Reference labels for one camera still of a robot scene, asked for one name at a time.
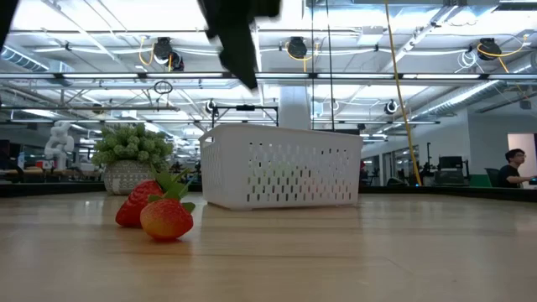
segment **white robot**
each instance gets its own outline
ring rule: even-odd
[[[68,122],[56,122],[55,126],[50,129],[49,142],[44,146],[44,156],[47,159],[57,158],[58,166],[56,168],[58,170],[65,169],[66,152],[72,152],[75,148],[75,140],[67,135],[69,128],[70,123]]]

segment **potted plant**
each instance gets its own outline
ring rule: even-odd
[[[103,128],[102,136],[91,161],[106,165],[104,185],[111,194],[128,195],[142,180],[152,179],[151,165],[159,171],[169,168],[166,157],[173,145],[164,141],[164,133],[150,132],[140,123]]]

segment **plant pot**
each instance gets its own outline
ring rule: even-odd
[[[153,178],[149,164],[135,160],[119,160],[104,170],[104,186],[114,195],[129,195],[142,180]]]

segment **basket handle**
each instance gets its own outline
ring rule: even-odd
[[[205,141],[208,138],[213,137],[212,134],[214,133],[214,131],[215,131],[215,128],[207,131],[206,133],[203,133],[203,135],[201,135],[200,138],[198,138],[198,140],[200,141],[200,148],[205,147]]]

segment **green strawberry calyx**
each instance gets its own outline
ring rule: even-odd
[[[181,173],[179,173],[173,178],[172,175],[168,173],[168,171],[157,173],[153,166],[151,166],[151,170],[153,172],[154,178],[156,179],[157,183],[159,183],[160,187],[162,187],[162,191],[165,194],[163,196],[150,195],[148,197],[148,203],[163,199],[173,199],[177,200],[189,213],[191,213],[194,208],[196,208],[196,205],[191,202],[180,202],[185,196],[188,195],[188,187],[192,180],[190,180],[187,184],[181,184],[178,182],[178,180],[183,175],[189,172],[188,169],[184,169]]]

